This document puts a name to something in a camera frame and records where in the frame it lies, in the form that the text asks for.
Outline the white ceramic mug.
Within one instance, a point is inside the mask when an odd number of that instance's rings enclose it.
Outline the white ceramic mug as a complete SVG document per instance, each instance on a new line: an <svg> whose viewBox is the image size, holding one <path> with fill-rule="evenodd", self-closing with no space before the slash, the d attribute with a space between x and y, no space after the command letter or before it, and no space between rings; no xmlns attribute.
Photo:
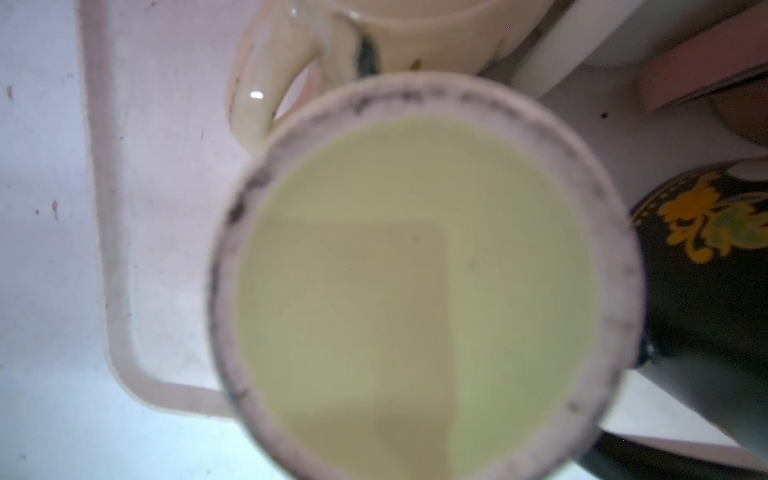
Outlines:
<svg viewBox="0 0 768 480"><path fill-rule="evenodd" d="M756 1L576 1L518 64L510 85L539 98L583 63L632 65L748 10Z"/></svg>

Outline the beige rectangular tray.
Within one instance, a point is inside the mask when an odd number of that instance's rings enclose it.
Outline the beige rectangular tray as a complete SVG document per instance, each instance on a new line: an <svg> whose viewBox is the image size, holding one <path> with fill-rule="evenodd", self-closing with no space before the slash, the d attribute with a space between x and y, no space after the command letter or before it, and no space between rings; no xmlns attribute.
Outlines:
<svg viewBox="0 0 768 480"><path fill-rule="evenodd" d="M230 421L205 322L210 249L248 162L226 121L225 85L269 1L79 4L107 343L137 399ZM634 204L663 181L763 147L705 100L653 115L633 67L574 70L543 98Z"/></svg>

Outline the cream speckled round mug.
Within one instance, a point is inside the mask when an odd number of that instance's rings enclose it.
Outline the cream speckled round mug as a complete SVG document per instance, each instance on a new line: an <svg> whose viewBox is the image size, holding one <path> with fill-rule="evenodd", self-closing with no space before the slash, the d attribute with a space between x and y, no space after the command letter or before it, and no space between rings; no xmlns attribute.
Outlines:
<svg viewBox="0 0 768 480"><path fill-rule="evenodd" d="M318 64L319 87L403 71L476 75L533 32L550 1L265 1L235 56L226 115L259 150L296 77Z"/></svg>

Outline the light green ceramic mug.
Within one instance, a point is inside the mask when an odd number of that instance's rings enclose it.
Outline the light green ceramic mug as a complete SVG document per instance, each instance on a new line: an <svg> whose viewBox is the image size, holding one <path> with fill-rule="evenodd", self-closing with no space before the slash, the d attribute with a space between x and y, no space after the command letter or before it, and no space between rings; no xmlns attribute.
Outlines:
<svg viewBox="0 0 768 480"><path fill-rule="evenodd" d="M627 208L485 79L372 77L250 165L207 294L223 390L296 479L543 479L597 442L643 332Z"/></svg>

